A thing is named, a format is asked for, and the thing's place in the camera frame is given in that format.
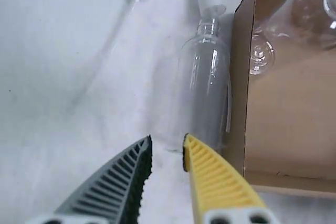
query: clear glass bottle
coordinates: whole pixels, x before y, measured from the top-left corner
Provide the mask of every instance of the clear glass bottle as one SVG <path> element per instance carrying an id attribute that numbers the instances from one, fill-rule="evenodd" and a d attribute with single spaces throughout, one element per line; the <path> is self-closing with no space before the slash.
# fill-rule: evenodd
<path id="1" fill-rule="evenodd" d="M 286 37 L 320 51 L 336 47 L 336 0 L 286 0 L 254 29 L 250 73 L 266 72 L 275 61 L 272 41 Z"/>
<path id="2" fill-rule="evenodd" d="M 218 33 L 217 18 L 202 18 L 196 36 L 171 59 L 177 66 L 168 125 L 172 150 L 182 150 L 186 133 L 213 149 L 220 147 L 226 122 L 229 50 Z"/>

